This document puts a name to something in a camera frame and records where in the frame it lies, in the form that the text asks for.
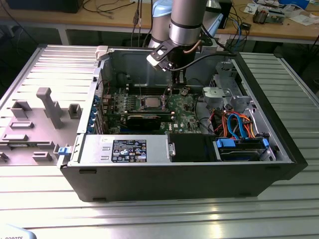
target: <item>wooden table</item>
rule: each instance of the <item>wooden table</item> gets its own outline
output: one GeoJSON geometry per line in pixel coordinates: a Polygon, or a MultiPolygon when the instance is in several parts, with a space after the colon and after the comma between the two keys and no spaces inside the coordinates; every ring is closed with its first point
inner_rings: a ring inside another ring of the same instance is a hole
{"type": "MultiPolygon", "coordinates": [[[[111,3],[113,0],[96,0],[97,4],[111,3]]],[[[263,25],[254,24],[252,15],[243,13],[248,0],[234,0],[235,8],[238,15],[244,19],[243,21],[252,24],[248,40],[256,41],[274,41],[274,42],[290,42],[313,44],[319,33],[319,25],[312,24],[303,26],[290,19],[285,19],[284,24],[266,23],[263,25]]],[[[105,7],[105,10],[115,8],[124,4],[130,3],[129,0],[120,0],[116,4],[105,7]]],[[[56,28],[59,31],[62,44],[69,45],[69,39],[66,33],[67,29],[78,30],[93,30],[93,31],[117,31],[117,32],[132,32],[133,16],[137,7],[137,3],[126,6],[113,11],[110,19],[106,16],[95,12],[89,12],[85,9],[79,9],[77,14],[49,12],[49,11],[33,11],[33,10],[12,10],[5,4],[6,9],[10,14],[22,25],[56,28]]],[[[91,10],[96,10],[94,0],[86,4],[86,7],[91,10]]],[[[151,27],[151,5],[143,4],[143,20],[142,33],[148,32],[151,27]]],[[[310,4],[307,10],[319,11],[319,6],[310,4]]],[[[1,25],[16,25],[14,21],[0,9],[0,24],[1,25]]],[[[228,21],[225,29],[219,29],[217,36],[219,38],[228,39],[236,33],[231,21],[228,21]]]]}

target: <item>power supply label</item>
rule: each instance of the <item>power supply label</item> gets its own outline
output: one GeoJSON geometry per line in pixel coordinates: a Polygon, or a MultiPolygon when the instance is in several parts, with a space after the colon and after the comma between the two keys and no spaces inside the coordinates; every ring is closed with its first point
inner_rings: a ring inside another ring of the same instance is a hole
{"type": "Polygon", "coordinates": [[[113,140],[112,162],[147,162],[146,140],[113,140]]]}

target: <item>computer case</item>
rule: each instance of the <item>computer case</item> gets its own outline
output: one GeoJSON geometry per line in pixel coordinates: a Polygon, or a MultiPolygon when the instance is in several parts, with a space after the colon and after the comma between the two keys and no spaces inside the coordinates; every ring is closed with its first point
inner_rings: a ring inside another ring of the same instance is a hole
{"type": "Polygon", "coordinates": [[[11,9],[77,13],[83,0],[6,0],[11,9]]]}
{"type": "Polygon", "coordinates": [[[219,0],[221,7],[221,13],[223,14],[223,19],[220,22],[219,29],[224,29],[227,23],[227,18],[231,10],[232,1],[231,0],[219,0]]]}

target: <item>motherboard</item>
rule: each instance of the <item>motherboard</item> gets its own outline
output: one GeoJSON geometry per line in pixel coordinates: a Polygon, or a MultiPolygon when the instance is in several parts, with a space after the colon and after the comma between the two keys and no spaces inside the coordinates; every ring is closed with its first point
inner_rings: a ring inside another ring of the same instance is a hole
{"type": "Polygon", "coordinates": [[[198,95],[191,94],[189,88],[174,90],[171,94],[169,91],[167,88],[120,88],[104,95],[105,133],[200,133],[194,111],[198,95]]]}

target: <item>robotic arm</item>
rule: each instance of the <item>robotic arm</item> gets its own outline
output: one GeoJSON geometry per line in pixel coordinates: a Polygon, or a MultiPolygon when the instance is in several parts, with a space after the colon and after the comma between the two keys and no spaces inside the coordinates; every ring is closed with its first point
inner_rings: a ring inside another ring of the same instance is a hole
{"type": "Polygon", "coordinates": [[[172,81],[177,83],[180,72],[185,74],[186,66],[193,62],[196,49],[202,43],[204,22],[210,35],[216,33],[223,17],[219,3],[211,0],[159,0],[154,4],[153,16],[149,47],[156,49],[147,60],[157,69],[172,71],[172,81]]]}

